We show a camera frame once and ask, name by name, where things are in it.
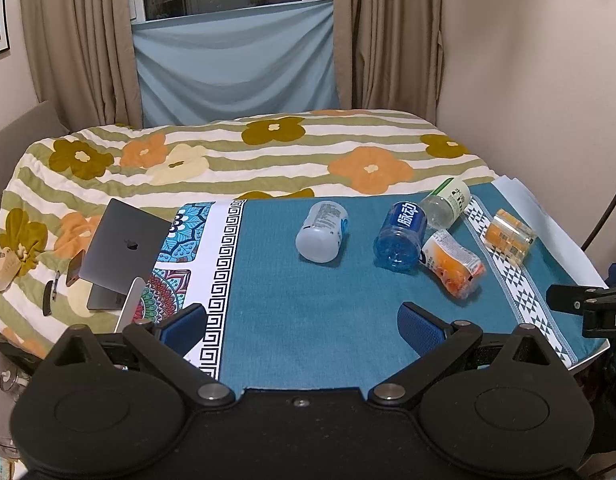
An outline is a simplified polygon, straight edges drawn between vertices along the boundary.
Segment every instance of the black and white geometric strip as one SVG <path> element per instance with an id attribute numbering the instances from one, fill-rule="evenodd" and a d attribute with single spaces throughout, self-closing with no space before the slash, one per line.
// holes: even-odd
<path id="1" fill-rule="evenodd" d="M 230 279 L 232 278 L 234 255 L 237 248 L 239 226 L 241 225 L 241 215 L 245 202 L 245 200 L 233 200 L 228 208 L 207 306 L 208 324 L 205 329 L 205 336 L 201 342 L 198 361 L 200 363 L 199 368 L 217 380 L 219 380 L 223 329 L 228 310 Z"/>
<path id="2" fill-rule="evenodd" d="M 523 265 L 515 267 L 500 251 L 484 243 L 491 219 L 492 217 L 481 200 L 476 196 L 472 197 L 464 211 L 463 221 L 485 254 L 517 322 L 532 323 L 537 326 L 555 349 L 563 364 L 568 368 L 572 367 L 577 362 L 576 355 L 556 325 L 530 273 Z"/>

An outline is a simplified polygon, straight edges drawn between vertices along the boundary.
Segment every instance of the gray laptop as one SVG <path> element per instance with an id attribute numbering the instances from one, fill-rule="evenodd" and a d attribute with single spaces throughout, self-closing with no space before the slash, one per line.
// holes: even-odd
<path id="1" fill-rule="evenodd" d="M 121 308 L 133 280 L 148 282 L 170 222 L 111 199 L 83 257 L 79 277 L 93 283 L 87 307 Z"/>

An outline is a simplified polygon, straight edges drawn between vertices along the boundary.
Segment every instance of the blue bottle label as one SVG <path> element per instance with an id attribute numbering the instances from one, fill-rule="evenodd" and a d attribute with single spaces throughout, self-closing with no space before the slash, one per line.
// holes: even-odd
<path id="1" fill-rule="evenodd" d="M 423 210 L 413 202 L 397 202 L 392 206 L 383 226 L 394 225 L 405 228 L 423 236 L 427 218 Z"/>

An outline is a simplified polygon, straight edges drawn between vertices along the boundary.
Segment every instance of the beige curtain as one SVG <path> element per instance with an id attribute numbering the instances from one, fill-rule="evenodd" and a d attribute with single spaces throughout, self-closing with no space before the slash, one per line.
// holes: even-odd
<path id="1" fill-rule="evenodd" d="M 128 0 L 21 0 L 35 91 L 77 131 L 142 126 Z"/>
<path id="2" fill-rule="evenodd" d="M 344 108 L 390 108 L 435 122 L 441 0 L 335 0 L 335 75 Z"/>

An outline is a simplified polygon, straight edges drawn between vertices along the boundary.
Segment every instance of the smartphone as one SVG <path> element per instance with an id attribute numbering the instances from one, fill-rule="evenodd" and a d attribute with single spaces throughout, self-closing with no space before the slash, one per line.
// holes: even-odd
<path id="1" fill-rule="evenodd" d="M 72 285 L 79 279 L 79 271 L 82 270 L 83 256 L 86 251 L 79 251 L 79 253 L 70 260 L 68 264 L 68 273 L 66 274 L 66 286 Z"/>

